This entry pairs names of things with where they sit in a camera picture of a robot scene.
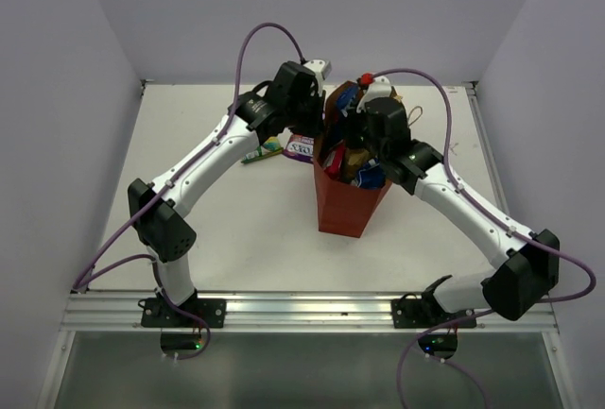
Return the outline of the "brown kraft snack bag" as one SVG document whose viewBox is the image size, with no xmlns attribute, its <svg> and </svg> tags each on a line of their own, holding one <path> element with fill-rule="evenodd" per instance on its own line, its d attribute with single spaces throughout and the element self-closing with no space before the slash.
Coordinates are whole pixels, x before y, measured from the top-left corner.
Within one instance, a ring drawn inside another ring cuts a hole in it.
<svg viewBox="0 0 605 409">
<path fill-rule="evenodd" d="M 357 96 L 356 96 L 354 102 L 352 103 L 352 106 L 354 107 L 354 109 L 351 110 L 350 113 L 356 110 L 356 106 L 357 106 L 358 101 L 360 100 L 361 95 L 362 95 L 362 92 L 359 91 L 357 93 Z M 366 149 L 349 149 L 346 146 L 346 151 L 345 151 L 344 158 L 343 158 L 342 165 L 341 165 L 340 180 L 342 182 L 352 185 L 351 182 L 354 179 L 354 176 L 355 176 L 355 173 L 357 172 L 357 170 L 365 162 L 367 162 L 369 159 L 372 159 L 372 158 L 376 158 L 379 161 L 379 159 L 376 157 L 375 152 L 369 152 Z"/>
</svg>

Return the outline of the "small blue snack bag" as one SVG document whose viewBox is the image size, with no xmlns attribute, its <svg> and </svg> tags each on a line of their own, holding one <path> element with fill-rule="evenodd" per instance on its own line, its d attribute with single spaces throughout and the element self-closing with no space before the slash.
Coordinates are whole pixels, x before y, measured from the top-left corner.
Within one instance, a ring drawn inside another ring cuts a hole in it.
<svg viewBox="0 0 605 409">
<path fill-rule="evenodd" d="M 347 118 L 354 109 L 354 102 L 359 88 L 356 84 L 346 87 L 338 96 L 334 108 L 329 116 L 329 126 L 326 130 L 325 144 L 328 148 L 337 145 L 344 139 Z"/>
</svg>

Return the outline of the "pink snack bag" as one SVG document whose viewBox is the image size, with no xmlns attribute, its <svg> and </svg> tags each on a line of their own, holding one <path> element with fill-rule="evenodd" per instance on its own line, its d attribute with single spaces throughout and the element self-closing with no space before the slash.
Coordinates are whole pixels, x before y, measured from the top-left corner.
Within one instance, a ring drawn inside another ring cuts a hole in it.
<svg viewBox="0 0 605 409">
<path fill-rule="evenodd" d="M 335 145 L 327 154 L 322 168 L 328 178 L 339 180 L 341 175 L 341 165 L 346 151 L 344 144 Z"/>
</svg>

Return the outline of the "large blue chip bag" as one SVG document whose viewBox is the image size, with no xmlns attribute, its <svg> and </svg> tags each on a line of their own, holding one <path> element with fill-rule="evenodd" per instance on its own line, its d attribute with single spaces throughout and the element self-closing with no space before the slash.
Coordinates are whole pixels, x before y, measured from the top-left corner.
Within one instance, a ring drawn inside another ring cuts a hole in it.
<svg viewBox="0 0 605 409">
<path fill-rule="evenodd" d="M 351 184 L 365 190 L 381 189 L 386 183 L 386 176 L 376 158 L 369 159 L 355 173 Z"/>
</svg>

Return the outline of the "red paper bag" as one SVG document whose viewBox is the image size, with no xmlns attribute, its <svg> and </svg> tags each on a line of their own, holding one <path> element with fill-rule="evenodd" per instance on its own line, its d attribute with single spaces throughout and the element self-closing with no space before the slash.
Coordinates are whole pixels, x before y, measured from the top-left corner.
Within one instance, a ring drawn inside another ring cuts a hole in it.
<svg viewBox="0 0 605 409">
<path fill-rule="evenodd" d="M 328 152 L 325 144 L 329 116 L 334 108 L 337 96 L 357 81 L 346 81 L 329 94 L 324 104 L 324 127 L 322 134 L 315 140 L 313 153 L 314 182 L 317 199 L 318 228 L 321 232 L 359 238 L 367 227 L 376 208 L 387 194 L 391 183 L 387 181 L 382 189 L 364 190 L 339 180 L 332 180 L 324 173 L 322 165 Z M 399 106 L 403 105 L 401 96 L 393 87 L 392 97 Z"/>
</svg>

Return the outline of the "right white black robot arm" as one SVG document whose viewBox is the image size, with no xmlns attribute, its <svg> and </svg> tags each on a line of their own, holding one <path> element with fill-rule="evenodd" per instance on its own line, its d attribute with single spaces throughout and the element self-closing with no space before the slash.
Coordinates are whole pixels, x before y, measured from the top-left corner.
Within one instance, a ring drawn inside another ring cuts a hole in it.
<svg viewBox="0 0 605 409">
<path fill-rule="evenodd" d="M 419 298 L 402 298 L 405 314 L 422 316 L 436 327 L 468 309 L 490 309 L 516 321 L 558 283 L 557 236 L 549 230 L 534 233 L 492 204 L 482 214 L 462 195 L 462 179 L 447 174 L 441 153 L 412 138 L 401 102 L 377 97 L 351 118 L 350 137 L 378 160 L 387 180 L 444 215 L 491 267 L 482 273 L 443 276 Z"/>
</svg>

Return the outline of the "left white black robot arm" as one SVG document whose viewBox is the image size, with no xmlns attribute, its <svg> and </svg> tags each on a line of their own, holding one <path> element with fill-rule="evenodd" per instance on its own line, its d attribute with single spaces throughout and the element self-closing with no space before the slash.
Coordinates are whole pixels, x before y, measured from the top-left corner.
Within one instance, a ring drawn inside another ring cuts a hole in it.
<svg viewBox="0 0 605 409">
<path fill-rule="evenodd" d="M 185 158 L 150 182 L 128 188 L 132 226 L 154 257 L 155 275 L 167 296 L 163 314 L 175 326 L 190 324 L 197 313 L 197 290 L 188 252 L 197 234 L 186 221 L 207 190 L 236 162 L 285 129 L 320 131 L 327 60 L 283 63 L 274 79 L 240 94 L 214 131 Z"/>
</svg>

